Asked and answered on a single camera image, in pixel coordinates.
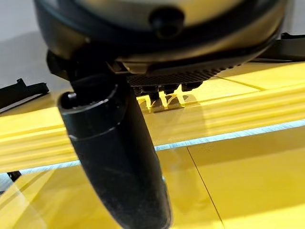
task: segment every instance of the metal part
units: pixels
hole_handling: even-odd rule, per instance
[[[15,182],[22,175],[19,171],[9,172],[7,174],[11,178],[12,182]]]
[[[276,40],[256,61],[305,61],[305,35],[283,33],[282,39]]]
[[[0,109],[26,98],[35,95],[44,95],[48,92],[49,89],[46,83],[38,83],[27,86],[22,79],[18,79],[16,84],[0,89]]]
[[[231,10],[245,0],[76,0],[90,12],[123,28],[152,30],[149,17],[157,9],[173,7],[185,14],[185,26],[194,26]]]
[[[276,7],[251,25],[237,32],[229,33],[226,37],[221,37],[219,40],[193,42],[187,46],[166,50],[165,52],[130,54],[119,57],[117,61],[134,63],[177,61],[209,55],[219,51],[224,52],[253,47],[263,43],[278,30],[283,21],[282,16],[278,17],[279,12],[281,12],[281,15],[284,15],[285,1],[279,1]]]

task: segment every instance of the black plastic bracket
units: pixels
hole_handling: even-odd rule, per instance
[[[281,40],[261,54],[255,61],[300,62],[305,61],[305,35],[283,33]]]
[[[22,79],[16,84],[0,88],[0,109],[35,95],[44,95],[49,92],[46,83],[37,83],[27,86]]]

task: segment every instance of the black handle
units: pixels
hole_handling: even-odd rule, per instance
[[[125,82],[103,101],[77,106],[64,94],[59,109],[99,198],[125,229],[166,229],[171,211],[160,163],[135,95]]]

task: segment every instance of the white wall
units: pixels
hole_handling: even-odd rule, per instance
[[[23,78],[26,84],[46,82],[53,91],[68,88],[67,81],[49,73],[46,50],[32,0],[1,0],[0,87]]]
[[[285,30],[292,35],[305,34],[305,0],[289,0]]]

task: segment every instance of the yellow surface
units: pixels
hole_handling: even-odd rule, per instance
[[[305,83],[305,63],[248,63],[218,77],[261,90]]]
[[[280,124],[305,118],[304,68],[250,63],[192,92],[138,101],[155,146]],[[0,114],[0,172],[77,159],[54,102],[58,95]]]
[[[173,210],[173,229],[223,226],[186,148],[158,153]],[[120,228],[80,166],[22,176],[0,198],[2,229]]]
[[[305,127],[189,147],[226,229],[305,228]]]
[[[305,127],[160,151],[173,229],[304,229]],[[1,228],[119,228],[80,166],[22,176]]]

